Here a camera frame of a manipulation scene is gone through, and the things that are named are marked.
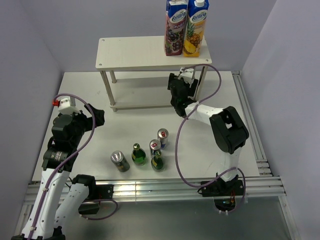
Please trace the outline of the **silver blue can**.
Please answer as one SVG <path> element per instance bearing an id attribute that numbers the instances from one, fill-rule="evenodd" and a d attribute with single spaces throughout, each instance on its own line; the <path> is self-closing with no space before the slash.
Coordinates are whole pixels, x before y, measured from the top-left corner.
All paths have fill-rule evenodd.
<path id="1" fill-rule="evenodd" d="M 161 128 L 157 132 L 157 139 L 160 142 L 160 148 L 164 149 L 169 140 L 169 132 L 165 128 Z"/>
<path id="2" fill-rule="evenodd" d="M 155 152 L 161 149 L 161 142 L 157 139 L 152 139 L 149 143 L 149 151 L 151 158 L 155 156 Z"/>

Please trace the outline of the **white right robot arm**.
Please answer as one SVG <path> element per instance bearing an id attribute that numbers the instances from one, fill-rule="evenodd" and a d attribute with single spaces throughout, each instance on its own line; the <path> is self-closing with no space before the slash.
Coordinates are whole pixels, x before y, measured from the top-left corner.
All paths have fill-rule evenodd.
<path id="1" fill-rule="evenodd" d="M 215 143 L 223 152 L 216 183 L 217 191 L 229 194 L 238 180 L 238 163 L 241 150 L 249 138 L 249 131 L 233 106 L 216 108 L 192 99 L 196 79 L 185 81 L 185 77 L 169 74 L 167 89 L 171 93 L 170 104 L 178 116 L 196 120 L 211 126 Z"/>

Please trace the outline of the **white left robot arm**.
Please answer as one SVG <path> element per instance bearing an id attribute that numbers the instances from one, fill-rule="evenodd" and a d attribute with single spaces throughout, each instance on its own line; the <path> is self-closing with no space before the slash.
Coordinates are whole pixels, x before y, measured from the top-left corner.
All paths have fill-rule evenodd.
<path id="1" fill-rule="evenodd" d="M 25 227 L 14 240 L 64 240 L 69 216 L 76 212 L 84 200 L 96 197 L 98 188 L 95 177 L 77 175 L 67 197 L 60 202 L 64 186 L 73 165 L 83 149 L 79 143 L 86 132 L 105 123 L 104 110 L 91 104 L 84 107 L 91 113 L 87 117 L 72 104 L 57 102 L 58 116 L 53 120 L 52 136 L 43 155 L 40 187 Z"/>

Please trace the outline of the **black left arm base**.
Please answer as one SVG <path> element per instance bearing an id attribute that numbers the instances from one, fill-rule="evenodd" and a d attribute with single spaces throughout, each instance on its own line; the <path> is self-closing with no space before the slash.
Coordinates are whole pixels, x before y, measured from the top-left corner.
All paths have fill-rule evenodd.
<path id="1" fill-rule="evenodd" d="M 90 193 L 78 208 L 80 215 L 96 215 L 101 207 L 101 201 L 93 202 L 93 200 L 113 198 L 114 185 L 113 184 L 98 184 L 93 188 L 93 192 Z"/>

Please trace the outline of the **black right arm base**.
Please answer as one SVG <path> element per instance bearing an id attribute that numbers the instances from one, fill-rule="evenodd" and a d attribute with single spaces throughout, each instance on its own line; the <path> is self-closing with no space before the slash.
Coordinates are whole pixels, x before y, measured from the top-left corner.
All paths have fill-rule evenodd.
<path id="1" fill-rule="evenodd" d="M 230 182 L 218 179 L 208 186 L 199 188 L 197 193 L 204 198 L 212 197 L 218 212 L 228 215 L 245 202 L 246 187 L 246 183 L 241 179 Z"/>

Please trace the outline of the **dark can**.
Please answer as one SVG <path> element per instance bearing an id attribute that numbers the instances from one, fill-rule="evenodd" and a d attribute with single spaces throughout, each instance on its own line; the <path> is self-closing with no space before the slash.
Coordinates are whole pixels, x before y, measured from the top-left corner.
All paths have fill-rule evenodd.
<path id="1" fill-rule="evenodd" d="M 119 150 L 114 151 L 110 155 L 110 160 L 116 166 L 116 168 L 122 173 L 127 172 L 130 169 L 130 164 L 128 163 L 124 154 Z"/>

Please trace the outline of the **green glass bottle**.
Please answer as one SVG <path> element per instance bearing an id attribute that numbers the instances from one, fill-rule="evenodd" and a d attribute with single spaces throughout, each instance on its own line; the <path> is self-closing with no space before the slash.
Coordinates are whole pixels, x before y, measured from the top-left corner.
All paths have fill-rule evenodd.
<path id="1" fill-rule="evenodd" d="M 140 147 L 138 143 L 133 145 L 133 150 L 131 153 L 131 158 L 135 165 L 143 166 L 147 161 L 147 156 L 145 151 Z"/>
<path id="2" fill-rule="evenodd" d="M 162 157 L 162 152 L 160 150 L 156 150 L 151 157 L 151 167 L 156 172 L 161 172 L 165 169 L 165 162 Z"/>

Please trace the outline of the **silver blue can front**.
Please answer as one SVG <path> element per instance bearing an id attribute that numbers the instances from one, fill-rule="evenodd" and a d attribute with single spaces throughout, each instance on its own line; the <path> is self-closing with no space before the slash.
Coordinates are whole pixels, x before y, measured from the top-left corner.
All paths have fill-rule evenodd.
<path id="1" fill-rule="evenodd" d="M 157 139 L 152 139 L 149 143 L 149 151 L 151 158 L 155 156 L 155 152 L 161 149 L 161 142 Z"/>

